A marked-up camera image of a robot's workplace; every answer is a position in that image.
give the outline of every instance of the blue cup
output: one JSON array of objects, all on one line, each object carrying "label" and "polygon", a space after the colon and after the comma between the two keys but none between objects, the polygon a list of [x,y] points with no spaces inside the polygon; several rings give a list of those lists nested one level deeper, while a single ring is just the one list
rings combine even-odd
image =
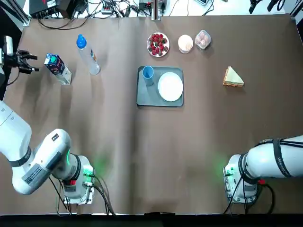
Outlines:
[{"label": "blue cup", "polygon": [[145,66],[142,70],[142,75],[145,80],[146,86],[153,85],[153,68],[152,68],[152,66]]}]

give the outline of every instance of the blue bottle cap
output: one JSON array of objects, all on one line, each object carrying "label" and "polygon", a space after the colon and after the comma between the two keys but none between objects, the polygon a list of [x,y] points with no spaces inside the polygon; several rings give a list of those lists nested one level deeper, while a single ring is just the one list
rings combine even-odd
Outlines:
[{"label": "blue bottle cap", "polygon": [[87,44],[87,41],[86,41],[85,37],[82,34],[78,35],[77,47],[79,49],[83,49],[84,47],[86,47],[86,44]]}]

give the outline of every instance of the gray tray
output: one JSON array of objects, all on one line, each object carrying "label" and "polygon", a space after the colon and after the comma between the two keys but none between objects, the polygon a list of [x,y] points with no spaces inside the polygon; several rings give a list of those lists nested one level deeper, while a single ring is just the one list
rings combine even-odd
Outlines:
[{"label": "gray tray", "polygon": [[137,105],[147,105],[147,106],[170,106],[179,107],[183,105],[184,100],[184,83],[183,83],[183,93],[181,97],[175,102],[165,101],[159,94],[158,82],[160,77],[166,72],[176,73],[183,82],[183,72],[180,68],[173,67],[157,67],[152,66],[153,75],[153,85],[147,87],[142,75],[142,70],[144,66],[138,68],[138,79],[137,79]]}]

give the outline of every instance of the plate of raspberries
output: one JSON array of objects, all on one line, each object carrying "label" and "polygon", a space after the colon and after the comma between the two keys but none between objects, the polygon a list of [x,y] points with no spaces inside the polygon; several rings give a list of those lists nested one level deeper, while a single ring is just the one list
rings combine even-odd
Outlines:
[{"label": "plate of raspberries", "polygon": [[155,32],[148,37],[148,52],[154,57],[163,57],[169,51],[169,39],[161,32]]}]

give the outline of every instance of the white bowl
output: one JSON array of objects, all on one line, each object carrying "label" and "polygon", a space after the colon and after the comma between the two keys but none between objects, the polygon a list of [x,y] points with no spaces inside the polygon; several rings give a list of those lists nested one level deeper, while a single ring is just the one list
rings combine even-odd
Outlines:
[{"label": "white bowl", "polygon": [[194,41],[189,35],[182,35],[178,39],[178,46],[181,53],[189,53],[193,45]]}]

